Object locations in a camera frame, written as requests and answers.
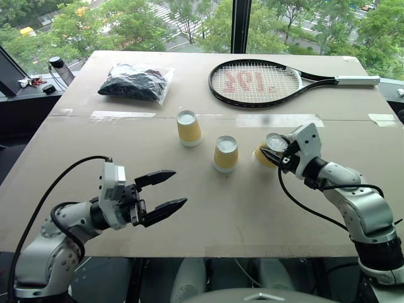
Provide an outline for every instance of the wooden table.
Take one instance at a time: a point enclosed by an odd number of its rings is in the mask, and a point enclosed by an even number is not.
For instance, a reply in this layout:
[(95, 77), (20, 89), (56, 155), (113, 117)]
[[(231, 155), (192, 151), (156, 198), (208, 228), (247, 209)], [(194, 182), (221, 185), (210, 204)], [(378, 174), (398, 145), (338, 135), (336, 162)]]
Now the wooden table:
[[(305, 117), (316, 117), (324, 125), (319, 134), (325, 160), (361, 171), (369, 183), (383, 188), (395, 217), (404, 215), (403, 128), (390, 121), (380, 124), (389, 127), (381, 127), (369, 117), (393, 114), (377, 88), (317, 88), (274, 108), (231, 107), (210, 93), (207, 78), (220, 62), (242, 57), (326, 76), (365, 74), (354, 57), (94, 52), (0, 187), (0, 251), (15, 249), (38, 200), (61, 171), (79, 158), (101, 154), (125, 166), (128, 182), (159, 169), (177, 171), (168, 181), (142, 191), (149, 210), (174, 198), (189, 200), (147, 229), (128, 225), (106, 230), (86, 245), (88, 255), (354, 256), (346, 232), (295, 206), (276, 174), (259, 170), (253, 162), (253, 150), (265, 134), (287, 134)], [(165, 104), (98, 95), (117, 62), (175, 68)], [(204, 133), (202, 144), (194, 148), (178, 141), (175, 117), (184, 109), (199, 114)], [(263, 116), (255, 115), (261, 114), (275, 115), (270, 116), (275, 122), (257, 122)], [(216, 139), (225, 134), (239, 144), (239, 167), (231, 174), (221, 174), (211, 164)], [(98, 161), (72, 171), (50, 195), (28, 240), (55, 204), (96, 196), (101, 171)], [(291, 174), (285, 182), (301, 202), (342, 222), (322, 193)], [(398, 233), (404, 237), (404, 225), (398, 226)]]

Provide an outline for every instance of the green foliage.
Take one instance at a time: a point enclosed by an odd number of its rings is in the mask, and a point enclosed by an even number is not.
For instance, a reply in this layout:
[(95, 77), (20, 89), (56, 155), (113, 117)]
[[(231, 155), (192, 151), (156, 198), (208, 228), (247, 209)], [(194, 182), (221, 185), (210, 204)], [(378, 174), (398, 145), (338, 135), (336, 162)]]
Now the green foliage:
[(320, 54), (328, 51), (332, 43), (341, 43), (349, 39), (351, 31), (359, 24), (358, 18), (351, 10), (350, 5), (362, 7), (364, 1), (339, 0), (339, 1), (320, 1), (315, 6), (315, 11), (320, 14), (319, 19), (312, 16), (317, 24), (312, 27), (319, 32), (316, 40), (320, 45)]
[(80, 54), (78, 59), (88, 58), (99, 49), (103, 23), (96, 10), (88, 9), (87, 3), (75, 1), (59, 6), (61, 14), (55, 17), (52, 33), (64, 38), (62, 46), (72, 45)]
[(57, 9), (61, 3), (72, 0), (0, 0), (0, 26), (9, 23), (12, 27), (31, 25), (35, 28), (37, 18)]
[(251, 6), (249, 23), (251, 31), (248, 32), (247, 51), (250, 54), (279, 54), (287, 46), (274, 35), (274, 31), (281, 27), (276, 20), (275, 13), (265, 6), (255, 2)]
[[(287, 24), (282, 24), (282, 29), (283, 32), (287, 31)], [(294, 42), (294, 40), (296, 38), (302, 38), (302, 39), (306, 39), (308, 41), (312, 41), (315, 42), (316, 41), (316, 35), (311, 33), (311, 32), (307, 32), (305, 30), (303, 30), (301, 27), (291, 27), (289, 30), (289, 35), (292, 38), (292, 42)]]
[[(111, 28), (110, 47), (114, 45), (126, 51), (165, 51), (165, 42), (173, 34), (166, 23), (150, 11), (145, 0), (110, 0), (103, 4), (101, 12), (103, 23)], [(99, 49), (105, 49), (105, 45), (101, 44)]]
[(0, 28), (0, 42), (5, 44), (20, 36), (20, 31), (6, 23)]
[(367, 14), (359, 27), (358, 40), (367, 45), (388, 38), (389, 44), (404, 47), (404, 2), (384, 0)]
[(177, 20), (177, 27), (189, 43), (194, 42), (194, 26), (203, 17), (209, 17), (211, 0), (166, 0), (170, 6), (170, 17)]
[(200, 31), (209, 30), (209, 36), (205, 39), (198, 39), (198, 44), (205, 52), (230, 52), (232, 32), (232, 8), (231, 0), (223, 0), (213, 12), (211, 18), (207, 18)]
[(288, 48), (288, 53), (292, 55), (308, 55), (308, 56), (316, 56), (317, 52), (313, 51), (312, 47), (300, 47), (299, 43), (295, 43), (294, 45), (290, 45)]
[(317, 5), (319, 1), (322, 0), (269, 0), (264, 1), (264, 3), (266, 3), (272, 11), (276, 12), (277, 19), (281, 16), (287, 18), (288, 22), (283, 28), (286, 33), (285, 44), (287, 44), (289, 35), (291, 34), (292, 23), (312, 12), (312, 8)]
[[(4, 37), (4, 32), (2, 28), (0, 37)], [(71, 61), (79, 56), (71, 45), (60, 46), (62, 39), (52, 33), (25, 36), (17, 31), (17, 36), (13, 35), (13, 39), (3, 40), (2, 46), (28, 74), (46, 73), (47, 61), (51, 57), (60, 56), (65, 61)]]
[[(232, 31), (232, 0), (223, 0), (213, 17), (205, 22), (209, 36), (198, 41), (205, 52), (230, 52)], [(250, 15), (247, 51), (251, 54), (278, 54), (287, 47), (272, 31), (280, 27), (275, 13), (259, 3), (253, 3)]]
[(355, 56), (371, 75), (404, 80), (402, 1), (384, 0), (360, 22), (358, 32), (360, 44), (335, 42), (327, 54)]

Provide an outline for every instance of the racket strings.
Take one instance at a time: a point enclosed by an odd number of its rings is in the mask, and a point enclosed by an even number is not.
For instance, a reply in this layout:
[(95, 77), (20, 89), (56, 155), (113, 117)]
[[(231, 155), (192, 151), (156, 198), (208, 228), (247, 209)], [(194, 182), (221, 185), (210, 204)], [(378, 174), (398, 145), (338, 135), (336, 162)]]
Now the racket strings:
[(299, 88), (299, 79), (285, 69), (260, 62), (223, 66), (212, 76), (212, 86), (226, 98), (265, 103), (285, 98)]

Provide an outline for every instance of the yellow paper cup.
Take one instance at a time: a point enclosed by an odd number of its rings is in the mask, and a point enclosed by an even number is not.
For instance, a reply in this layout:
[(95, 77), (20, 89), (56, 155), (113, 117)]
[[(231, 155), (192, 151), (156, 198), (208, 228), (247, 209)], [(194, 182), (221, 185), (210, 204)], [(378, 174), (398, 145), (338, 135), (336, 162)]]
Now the yellow paper cup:
[(232, 172), (239, 162), (239, 147), (231, 136), (221, 136), (217, 139), (213, 166), (219, 172)]
[(183, 110), (177, 115), (179, 140), (184, 146), (196, 146), (202, 142), (202, 132), (196, 114)]
[(265, 140), (254, 150), (252, 153), (252, 158), (254, 162), (259, 164), (261, 167), (272, 171), (278, 167), (265, 157), (261, 151), (261, 148), (270, 149), (274, 151), (274, 153), (281, 155), (287, 149), (287, 147), (288, 143), (279, 134), (270, 133), (265, 136)]

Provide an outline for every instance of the masking tape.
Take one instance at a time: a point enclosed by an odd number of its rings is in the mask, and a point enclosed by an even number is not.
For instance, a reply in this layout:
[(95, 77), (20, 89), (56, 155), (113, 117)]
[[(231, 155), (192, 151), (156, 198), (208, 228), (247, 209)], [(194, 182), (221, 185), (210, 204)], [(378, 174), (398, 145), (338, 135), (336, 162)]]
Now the masking tape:
[(238, 128), (296, 128), (312, 122), (324, 127), (315, 114), (239, 114), (235, 123)]
[(155, 112), (113, 112), (107, 110), (95, 110), (92, 112), (92, 121), (112, 121), (121, 118), (152, 118)]
[(342, 56), (342, 59), (344, 59), (345, 61), (359, 62), (358, 58), (352, 56)]
[(50, 116), (71, 116), (73, 109), (53, 109)]
[(394, 115), (391, 114), (368, 114), (368, 116), (382, 128), (394, 128), (400, 125)]

